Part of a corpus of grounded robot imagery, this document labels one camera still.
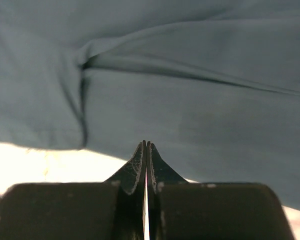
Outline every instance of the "white surface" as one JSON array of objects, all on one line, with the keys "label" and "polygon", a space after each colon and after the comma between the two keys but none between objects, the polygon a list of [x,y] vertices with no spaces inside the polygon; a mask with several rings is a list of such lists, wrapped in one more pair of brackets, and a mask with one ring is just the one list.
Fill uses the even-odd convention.
[{"label": "white surface", "polygon": [[[0,195],[16,183],[103,182],[124,164],[121,159],[86,150],[29,150],[0,143]],[[300,240],[300,211],[289,207],[284,211]]]}]

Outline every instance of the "gray cloth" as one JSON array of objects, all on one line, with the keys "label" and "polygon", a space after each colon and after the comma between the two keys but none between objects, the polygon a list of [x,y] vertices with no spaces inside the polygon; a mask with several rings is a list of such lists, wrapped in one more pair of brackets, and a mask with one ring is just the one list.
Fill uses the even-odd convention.
[{"label": "gray cloth", "polygon": [[300,0],[0,0],[0,141],[128,159],[300,209]]}]

